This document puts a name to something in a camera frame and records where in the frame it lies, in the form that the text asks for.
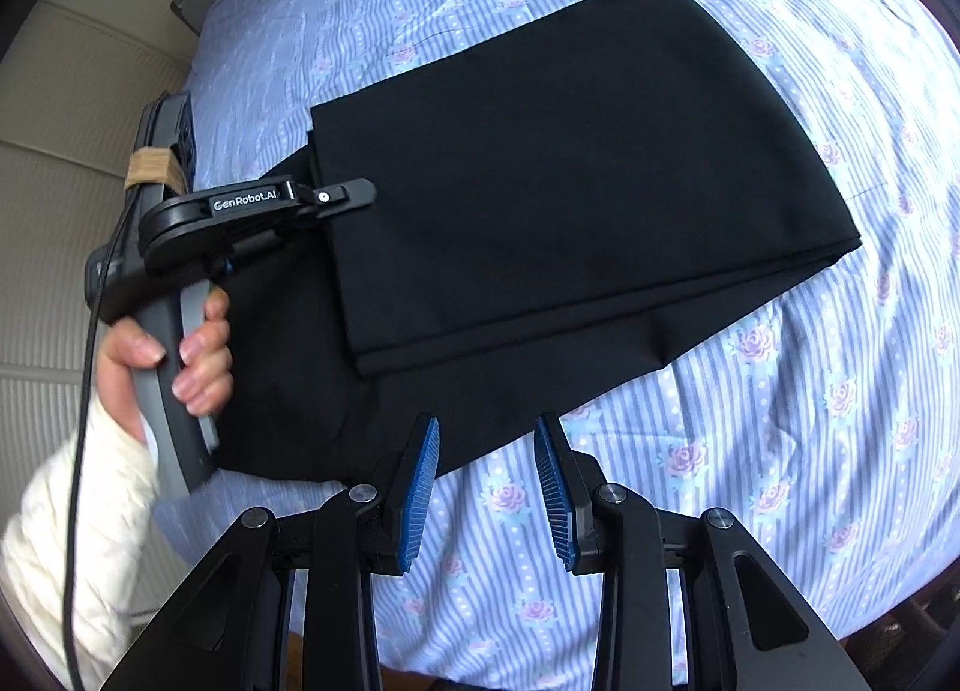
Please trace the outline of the cream knit sleeve forearm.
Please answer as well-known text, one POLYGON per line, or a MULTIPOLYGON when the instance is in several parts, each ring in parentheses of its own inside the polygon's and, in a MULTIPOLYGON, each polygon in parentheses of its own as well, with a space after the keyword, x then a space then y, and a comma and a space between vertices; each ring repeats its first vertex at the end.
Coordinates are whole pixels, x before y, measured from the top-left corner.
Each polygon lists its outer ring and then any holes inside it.
MULTIPOLYGON (((2 538, 2 592, 32 647, 62 683, 64 585, 75 437, 37 468, 2 538)), ((98 689, 130 641, 128 610, 156 501, 148 447, 128 436, 98 398, 88 409, 76 510, 73 636, 83 686, 98 689)))

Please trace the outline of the person's left hand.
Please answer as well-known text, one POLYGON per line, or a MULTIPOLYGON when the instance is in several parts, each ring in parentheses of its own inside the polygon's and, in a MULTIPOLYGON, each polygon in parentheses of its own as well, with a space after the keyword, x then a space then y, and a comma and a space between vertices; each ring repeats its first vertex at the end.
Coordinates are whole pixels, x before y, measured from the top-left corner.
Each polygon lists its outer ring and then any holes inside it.
MULTIPOLYGON (((203 304, 203 322, 179 343, 182 369, 174 379, 172 393, 195 418, 218 415, 233 395, 228 307, 228 294, 213 288, 203 304)), ((163 345, 130 317, 110 327, 99 343, 99 402, 117 426, 140 444, 146 444, 146 434, 133 376, 140 370, 153 369, 164 358, 163 345)))

